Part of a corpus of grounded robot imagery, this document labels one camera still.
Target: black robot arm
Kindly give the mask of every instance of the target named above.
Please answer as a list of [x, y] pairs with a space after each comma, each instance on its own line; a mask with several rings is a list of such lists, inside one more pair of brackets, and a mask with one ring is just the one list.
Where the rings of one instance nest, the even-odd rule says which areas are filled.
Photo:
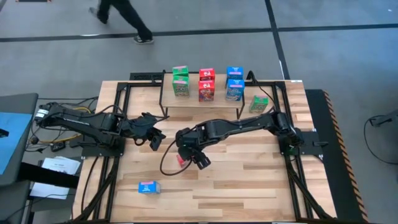
[[77, 111], [58, 103], [40, 105], [34, 121], [41, 128], [61, 126], [91, 137], [100, 147], [114, 148], [122, 143], [121, 138], [133, 138], [137, 145], [151, 141], [156, 151], [165, 136], [154, 128], [158, 120], [150, 113], [142, 113], [136, 119], [127, 119], [125, 114]]
[[192, 160], [199, 169], [210, 165], [210, 160], [202, 150], [210, 145], [225, 140], [230, 135], [265, 129], [284, 139], [290, 147], [303, 144], [301, 131], [293, 128], [285, 113], [275, 111], [259, 116], [228, 121], [214, 119], [196, 125], [193, 129], [185, 128], [176, 133], [178, 153], [183, 160]]

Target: gray floor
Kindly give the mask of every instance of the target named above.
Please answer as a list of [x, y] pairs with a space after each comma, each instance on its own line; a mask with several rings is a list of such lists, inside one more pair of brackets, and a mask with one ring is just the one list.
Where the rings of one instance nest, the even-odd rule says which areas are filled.
[[[262, 0], [132, 1], [153, 31], [270, 27]], [[95, 0], [16, 3], [0, 12], [0, 38], [131, 33], [111, 11], [103, 26], [87, 13]], [[394, 0], [272, 0], [279, 27], [398, 23]], [[291, 79], [327, 90], [333, 101], [356, 179], [369, 213], [378, 223], [398, 220], [398, 168], [373, 158], [363, 139], [367, 118], [398, 108], [398, 30], [281, 32]], [[158, 72], [187, 64], [192, 70], [242, 65], [261, 79], [281, 79], [272, 33], [158, 37], [151, 46], [131, 39], [0, 43], [0, 95], [37, 92], [40, 97], [91, 97], [103, 80], [127, 80], [130, 72]], [[371, 147], [398, 161], [396, 126], [368, 128]], [[41, 132], [42, 138], [56, 133]], [[78, 149], [26, 154], [24, 160], [78, 156]], [[39, 212], [34, 223], [65, 221], [70, 209]]]

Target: small shelf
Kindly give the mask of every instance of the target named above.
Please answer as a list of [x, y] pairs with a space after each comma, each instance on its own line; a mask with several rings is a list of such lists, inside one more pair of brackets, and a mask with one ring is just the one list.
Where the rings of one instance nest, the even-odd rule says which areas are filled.
[[199, 74], [189, 74], [190, 96], [175, 96], [172, 85], [173, 74], [165, 73], [162, 82], [162, 92], [160, 93], [160, 105], [164, 108], [234, 108], [236, 109], [238, 118], [244, 107], [244, 97], [241, 101], [226, 100], [225, 74], [217, 74], [215, 78], [215, 95], [214, 101], [199, 102], [198, 82]]

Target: green juice box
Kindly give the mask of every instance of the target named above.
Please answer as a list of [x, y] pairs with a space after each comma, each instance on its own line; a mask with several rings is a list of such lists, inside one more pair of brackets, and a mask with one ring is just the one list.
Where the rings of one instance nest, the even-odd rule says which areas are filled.
[[178, 76], [185, 76], [185, 77], [187, 77], [188, 74], [189, 74], [188, 66], [186, 66], [186, 65], [184, 65], [184, 66], [173, 67], [173, 75], [178, 75]]
[[250, 113], [262, 113], [268, 105], [268, 97], [254, 95], [254, 98], [250, 104]]
[[189, 96], [189, 77], [173, 75], [175, 96]]

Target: small blue box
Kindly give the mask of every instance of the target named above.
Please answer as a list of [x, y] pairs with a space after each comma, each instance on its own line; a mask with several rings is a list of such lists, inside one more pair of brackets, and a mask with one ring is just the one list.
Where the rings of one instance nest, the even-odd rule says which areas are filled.
[[138, 193], [141, 194], [160, 194], [160, 184], [156, 181], [140, 182]]
[[244, 80], [228, 80], [226, 100], [239, 101], [244, 91]]
[[228, 83], [228, 80], [235, 79], [235, 80], [242, 80], [243, 79], [243, 67], [226, 67], [226, 81], [225, 81], [225, 88]]

